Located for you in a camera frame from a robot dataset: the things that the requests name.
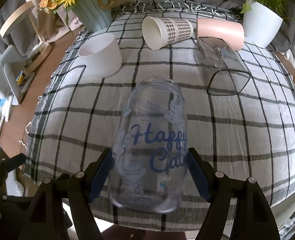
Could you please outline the clear Happy Cat glass jar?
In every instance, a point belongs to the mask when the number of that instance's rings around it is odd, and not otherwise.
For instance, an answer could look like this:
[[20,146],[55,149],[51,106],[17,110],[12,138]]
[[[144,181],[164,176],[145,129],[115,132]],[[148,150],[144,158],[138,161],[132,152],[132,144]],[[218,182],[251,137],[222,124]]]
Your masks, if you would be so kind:
[[146,77],[130,92],[112,148],[108,196],[123,209],[167,214],[179,208],[187,173],[188,135],[180,87]]

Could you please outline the pink plastic cup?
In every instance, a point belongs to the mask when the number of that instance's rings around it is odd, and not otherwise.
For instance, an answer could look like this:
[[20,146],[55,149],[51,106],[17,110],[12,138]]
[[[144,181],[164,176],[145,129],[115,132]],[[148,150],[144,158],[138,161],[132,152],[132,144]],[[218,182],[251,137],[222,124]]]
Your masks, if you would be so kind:
[[242,24],[216,18],[198,18],[196,22],[197,37],[221,38],[230,47],[239,51],[244,45]]

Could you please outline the white desktop appliance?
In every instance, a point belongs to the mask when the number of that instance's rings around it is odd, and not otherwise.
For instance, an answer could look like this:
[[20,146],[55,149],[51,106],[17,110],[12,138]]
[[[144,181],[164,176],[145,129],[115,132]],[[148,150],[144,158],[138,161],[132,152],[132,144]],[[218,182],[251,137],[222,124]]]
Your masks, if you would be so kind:
[[[12,104],[19,105],[28,90],[35,73],[25,74],[23,69],[26,60],[13,45],[10,45],[0,57],[0,99],[13,97]],[[18,84],[20,76],[24,75],[23,83]]]

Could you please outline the beige curtain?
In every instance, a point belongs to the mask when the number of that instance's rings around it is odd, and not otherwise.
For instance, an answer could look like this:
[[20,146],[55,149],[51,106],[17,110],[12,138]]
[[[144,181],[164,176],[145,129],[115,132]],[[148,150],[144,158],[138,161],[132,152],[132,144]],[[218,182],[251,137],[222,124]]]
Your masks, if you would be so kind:
[[[39,10],[39,2],[41,0],[26,1],[32,1],[35,5],[32,13],[37,19],[40,36],[46,42],[55,42],[66,35],[70,30],[74,31],[82,25],[82,22],[79,21],[73,12],[68,14],[69,23],[66,25],[64,23],[65,11],[62,7],[59,8],[56,14],[47,14]],[[117,8],[118,6],[131,1],[136,0],[114,0],[113,8]]]

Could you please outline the plaid paper cup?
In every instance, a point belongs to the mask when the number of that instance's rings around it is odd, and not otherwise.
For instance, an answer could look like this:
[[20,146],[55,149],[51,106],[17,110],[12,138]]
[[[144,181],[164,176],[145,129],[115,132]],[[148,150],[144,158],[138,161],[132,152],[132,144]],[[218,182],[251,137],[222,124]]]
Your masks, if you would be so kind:
[[194,28],[190,21],[181,18],[146,17],[142,22],[143,38],[152,50],[187,40]]

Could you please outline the clear square glass cup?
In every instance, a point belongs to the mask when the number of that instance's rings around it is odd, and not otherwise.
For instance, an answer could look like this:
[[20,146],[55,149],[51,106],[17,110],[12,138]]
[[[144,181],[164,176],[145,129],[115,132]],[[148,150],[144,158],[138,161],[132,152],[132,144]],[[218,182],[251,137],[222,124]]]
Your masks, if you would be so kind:
[[199,37],[195,46],[207,93],[211,96],[240,94],[252,75],[238,53],[223,39],[215,37]]

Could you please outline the wooden desk lamp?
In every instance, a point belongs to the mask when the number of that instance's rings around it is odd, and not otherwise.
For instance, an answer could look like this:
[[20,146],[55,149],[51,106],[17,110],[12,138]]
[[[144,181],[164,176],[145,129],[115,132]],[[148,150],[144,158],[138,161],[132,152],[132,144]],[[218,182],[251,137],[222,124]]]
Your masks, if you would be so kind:
[[33,9],[32,1],[24,3],[0,28],[0,37],[6,38],[25,59],[26,64],[23,69],[25,75],[34,72],[52,50],[51,44],[41,37],[37,19],[32,13]]

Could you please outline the white cylindrical cup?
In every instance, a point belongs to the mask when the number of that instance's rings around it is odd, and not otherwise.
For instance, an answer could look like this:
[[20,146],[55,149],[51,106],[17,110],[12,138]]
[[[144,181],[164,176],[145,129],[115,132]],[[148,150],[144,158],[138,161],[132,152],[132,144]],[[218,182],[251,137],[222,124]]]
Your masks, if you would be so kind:
[[78,55],[95,77],[110,77],[122,66],[122,54],[115,36],[111,33],[91,38],[81,46]]

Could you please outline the green plant in white pot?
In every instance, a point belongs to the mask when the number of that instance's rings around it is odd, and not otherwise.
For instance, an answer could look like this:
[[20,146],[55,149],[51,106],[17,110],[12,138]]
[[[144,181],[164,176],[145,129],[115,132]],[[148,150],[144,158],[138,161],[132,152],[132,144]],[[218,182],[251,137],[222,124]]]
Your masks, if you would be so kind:
[[295,22],[286,15],[286,0],[246,0],[241,14],[245,37],[260,48],[266,48],[276,37],[284,20]]

